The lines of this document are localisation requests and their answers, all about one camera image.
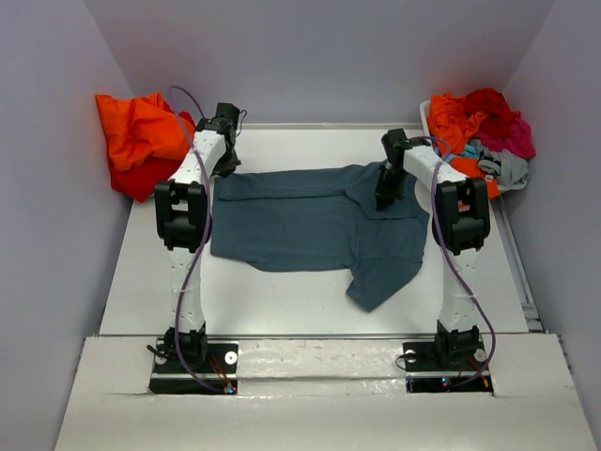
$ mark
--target dark gray shirt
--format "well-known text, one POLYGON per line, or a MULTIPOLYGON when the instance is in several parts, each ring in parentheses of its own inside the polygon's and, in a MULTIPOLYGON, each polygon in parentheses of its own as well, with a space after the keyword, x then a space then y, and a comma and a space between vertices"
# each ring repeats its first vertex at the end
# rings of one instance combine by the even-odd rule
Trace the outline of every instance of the dark gray shirt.
POLYGON ((413 176, 376 211, 378 175, 370 163, 217 179, 211 253, 268 272, 349 268, 347 295, 371 311, 422 267, 428 224, 413 176))

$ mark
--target orange cloth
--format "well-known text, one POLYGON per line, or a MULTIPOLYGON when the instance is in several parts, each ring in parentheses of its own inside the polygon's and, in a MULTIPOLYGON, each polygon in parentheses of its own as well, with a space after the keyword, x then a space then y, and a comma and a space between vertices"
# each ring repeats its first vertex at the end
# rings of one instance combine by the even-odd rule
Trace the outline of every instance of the orange cloth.
MULTIPOLYGON (((117 171, 139 166, 149 156, 182 162, 190 149, 173 110, 158 92, 128 101, 97 95, 100 123, 108 146, 108 157, 117 171)), ((179 116, 194 133, 189 113, 179 116)))
MULTIPOLYGON (((486 118, 484 111, 466 115, 465 100, 465 97, 453 97, 446 93, 444 96, 435 94, 430 101, 428 129, 434 136, 449 143, 454 154, 463 152, 470 138, 478 131, 480 123, 486 118)), ((439 145, 439 148, 443 155, 448 152, 444 145, 439 145)))
MULTIPOLYGON (((449 164, 457 171, 465 174, 468 177, 486 178, 487 173, 480 169, 480 166, 478 166, 478 160, 475 158, 454 157, 449 164)), ((488 185, 489 199, 501 195, 501 192, 499 191, 499 185, 497 185, 496 180, 492 179, 492 181, 487 181, 486 185, 488 185)))
POLYGON ((181 164, 176 160, 148 157, 142 164, 129 171, 117 171, 111 160, 108 162, 111 188, 138 202, 147 200, 154 193, 156 184, 162 180, 169 180, 181 164))

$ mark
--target cable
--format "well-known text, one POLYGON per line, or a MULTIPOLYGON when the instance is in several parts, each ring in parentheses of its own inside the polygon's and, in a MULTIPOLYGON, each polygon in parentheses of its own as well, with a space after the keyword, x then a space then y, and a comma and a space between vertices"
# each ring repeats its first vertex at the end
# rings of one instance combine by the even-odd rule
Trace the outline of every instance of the cable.
POLYGON ((150 352, 152 352, 156 357, 159 357, 160 359, 166 359, 167 358, 167 354, 165 354, 164 352, 157 351, 151 345, 146 345, 146 349, 149 350, 150 352))
POLYGON ((240 111, 240 115, 242 116, 242 119, 240 120, 240 130, 238 131, 238 133, 236 133, 237 138, 242 134, 242 124, 244 123, 244 119, 248 115, 248 111, 242 110, 242 111, 240 111))
POLYGON ((401 370, 405 371, 406 373, 407 373, 407 369, 406 369, 406 368, 404 368, 404 367, 402 367, 401 365, 399 365, 399 364, 398 364, 398 361, 399 361, 400 359, 406 359, 407 357, 408 357, 408 356, 407 356, 406 354, 401 354, 401 355, 399 355, 399 356, 398 356, 396 359, 394 359, 394 364, 396 365, 396 367, 397 367, 398 369, 401 369, 401 370))
MULTIPOLYGON (((434 222, 435 229, 436 229, 437 235, 439 237, 439 243, 444 244, 444 239, 442 238, 442 228, 440 227, 439 214, 436 210, 436 188, 437 188, 437 184, 438 184, 437 175, 439 174, 440 167, 442 166, 444 160, 451 154, 451 146, 449 146, 449 143, 447 143, 443 139, 437 138, 436 136, 416 136, 413 139, 429 139, 432 143, 434 143, 434 142, 441 143, 448 149, 448 151, 445 152, 444 155, 442 155, 442 151, 440 152, 440 161, 434 168, 434 174, 432 176, 432 185, 430 186, 430 201, 432 202, 432 221, 434 222)), ((476 372, 476 374, 465 379, 462 382, 459 382, 459 383, 451 386, 450 387, 450 390, 451 390, 451 389, 455 389, 455 388, 461 387, 463 385, 466 385, 472 381, 475 381, 477 378, 482 376, 482 373, 484 373, 486 371, 486 369, 488 368, 488 364, 492 360, 492 356, 495 353, 495 349, 497 348, 497 335, 495 334, 495 330, 492 327, 490 320, 486 316, 484 309, 482 308, 482 306, 476 299, 475 294, 471 290, 468 283, 464 280, 464 278, 461 277, 461 274, 459 273, 459 271, 453 264, 449 250, 447 249, 447 247, 445 245, 441 245, 440 249, 442 250, 444 259, 446 260, 447 264, 449 265, 449 268, 453 272, 455 278, 457 279, 457 281, 459 282, 461 287, 463 287, 463 289, 466 290, 466 293, 468 293, 468 296, 470 296, 471 301, 476 306, 476 309, 478 309, 480 316, 485 321, 486 327, 488 327, 488 330, 490 331, 490 352, 488 353, 486 360, 484 360, 484 362, 482 363, 482 366, 480 366, 480 369, 476 372)))
POLYGON ((227 377, 227 373, 225 372, 225 370, 222 367, 222 364, 219 363, 219 360, 217 359, 217 357, 215 357, 214 355, 213 357, 213 362, 215 363, 215 365, 217 366, 217 369, 221 372, 221 374, 223 375, 223 378, 226 382, 226 386, 225 389, 226 390, 232 390, 235 391, 234 389, 234 385, 232 384, 232 381, 227 377))
MULTIPOLYGON (((184 89, 183 87, 181 87, 181 86, 178 86, 178 85, 170 85, 170 86, 169 86, 169 91, 167 92, 167 99, 169 100, 169 103, 171 103, 171 108, 172 108, 172 109, 173 109, 173 111, 176 113, 176 116, 177 116, 177 117, 179 117, 179 112, 178 112, 178 111, 176 111, 176 109, 173 107, 173 105, 174 105, 174 104, 173 104, 173 96, 171 95, 171 91, 172 91, 173 89, 177 89, 178 91, 181 91, 181 92, 183 92, 184 94, 186 94, 186 95, 187 95, 187 96, 190 98, 190 100, 194 102, 194 105, 196 105, 196 109, 197 109, 197 110, 198 110, 198 112, 200 113, 200 117, 201 117, 201 118, 203 118, 203 119, 205 118, 205 113, 203 112, 203 109, 200 107, 200 103, 198 103, 198 101, 196 101, 196 99, 194 98, 194 96, 193 96, 193 95, 192 95, 192 94, 191 94, 191 93, 190 93, 190 92, 189 92, 187 89, 184 89)), ((181 123, 181 121, 180 121, 180 122, 179 122, 179 126, 180 126, 182 129, 184 129, 184 132, 186 132, 186 128, 185 128, 185 127, 183 127, 182 125, 183 125, 183 124, 182 124, 182 123, 181 123)))
POLYGON ((208 364, 213 369, 213 373, 215 373, 217 375, 217 378, 219 379, 219 382, 222 383, 223 388, 226 389, 227 388, 227 381, 223 378, 222 373, 220 373, 219 368, 217 366, 215 366, 215 364, 213 363, 213 360, 211 359, 211 357, 213 357, 213 356, 211 355, 207 359, 208 360, 208 364))
MULTIPOLYGON (((198 101, 196 101, 194 96, 190 92, 188 92, 186 89, 184 89, 183 87, 176 86, 176 85, 169 86, 169 90, 167 91, 167 99, 169 100, 169 103, 171 103, 171 105, 174 104, 173 98, 172 98, 173 97, 172 92, 174 89, 177 89, 177 90, 183 92, 184 94, 188 95, 188 97, 190 97, 190 99, 194 102, 194 104, 198 108, 198 111, 200 112, 200 116, 205 117, 205 114, 203 113, 203 110, 200 107, 200 104, 198 103, 198 101)), ((193 372, 193 370, 190 368, 190 366, 184 359, 184 356, 181 353, 181 348, 179 345, 179 315, 181 314, 181 305, 183 304, 184 292, 186 290, 186 287, 188 286, 188 283, 190 282, 190 278, 192 277, 194 268, 196 268, 196 265, 198 264, 198 260, 200 260, 200 256, 202 255, 203 249, 205 248, 205 244, 207 243, 207 240, 208 240, 208 229, 209 229, 209 225, 210 225, 210 186, 209 186, 209 178, 208 178, 208 174, 207 174, 207 169, 205 168, 203 159, 200 157, 198 150, 196 150, 196 147, 194 146, 194 141, 193 141, 192 137, 190 136, 190 134, 188 133, 188 129, 186 129, 181 117, 179 117, 179 112, 175 108, 173 108, 173 110, 176 114, 176 118, 177 118, 177 122, 179 123, 179 127, 181 127, 181 130, 184 131, 184 134, 186 135, 186 139, 188 140, 188 144, 190 144, 190 148, 192 149, 194 155, 196 156, 196 160, 198 160, 198 164, 200 165, 200 172, 202 175, 202 180, 205 185, 205 190, 207 191, 207 219, 205 220, 205 231, 203 232, 203 238, 200 241, 200 245, 198 246, 198 249, 196 249, 196 254, 194 254, 192 264, 190 265, 190 268, 188 269, 188 272, 186 273, 186 276, 184 277, 184 282, 183 282, 183 284, 181 284, 181 290, 179 291, 179 294, 177 295, 176 324, 175 324, 176 353, 177 353, 177 358, 179 359, 179 362, 181 363, 181 365, 184 367, 186 372, 190 376, 192 376, 192 378, 195 381, 197 381, 200 385, 202 385, 209 391, 219 392, 218 389, 216 389, 212 385, 208 384, 207 382, 203 381, 198 376, 196 376, 196 374, 193 372)))
MULTIPOLYGON (((476 371, 480 370, 480 367, 473 360, 471 360, 470 357, 468 357, 468 362, 470 362, 470 365, 476 368, 476 371)), ((482 383, 485 385, 486 388, 488 388, 488 381, 486 380, 486 376, 484 374, 481 374, 480 377, 482 378, 482 383)))

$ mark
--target orange shirt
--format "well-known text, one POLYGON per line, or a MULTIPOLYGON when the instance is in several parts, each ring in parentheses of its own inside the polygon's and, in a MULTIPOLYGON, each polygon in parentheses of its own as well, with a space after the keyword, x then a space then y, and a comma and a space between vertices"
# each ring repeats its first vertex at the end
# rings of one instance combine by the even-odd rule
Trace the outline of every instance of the orange shirt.
MULTIPOLYGON (((181 162, 188 153, 186 136, 160 93, 126 101, 97 95, 96 103, 108 157, 117 171, 137 167, 150 156, 181 162)), ((193 136, 192 116, 183 112, 180 117, 193 136)))
MULTIPOLYGON (((450 93, 443 96, 433 95, 428 114, 430 133, 444 139, 454 154, 463 152, 470 138, 478 131, 480 123, 486 118, 484 111, 473 115, 464 112, 465 97, 453 97, 450 93)), ((439 145, 443 155, 448 149, 439 145)))

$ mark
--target white table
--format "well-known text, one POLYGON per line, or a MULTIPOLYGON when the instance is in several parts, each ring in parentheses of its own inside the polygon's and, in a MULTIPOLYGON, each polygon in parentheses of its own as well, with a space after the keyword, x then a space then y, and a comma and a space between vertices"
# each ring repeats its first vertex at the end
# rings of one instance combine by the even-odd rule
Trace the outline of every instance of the white table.
MULTIPOLYGON (((382 161, 385 130, 245 130, 237 143, 240 173, 316 169, 382 161)), ((416 195, 431 211, 429 194, 416 195)), ((202 259, 208 333, 228 336, 433 334, 442 303, 442 259, 431 234, 418 275, 366 313, 345 294, 350 271, 260 272, 242 262, 202 259)), ((170 325, 171 280, 157 236, 154 204, 134 203, 100 328, 102 335, 160 335, 170 325)), ((494 215, 477 268, 475 291, 496 330, 525 333, 518 292, 494 215)), ((481 322, 481 330, 486 327, 481 322)))
POLYGON ((86 340, 56 451, 595 449, 554 335, 499 336, 493 397, 408 395, 374 339, 241 341, 238 396, 155 396, 153 342, 86 340))

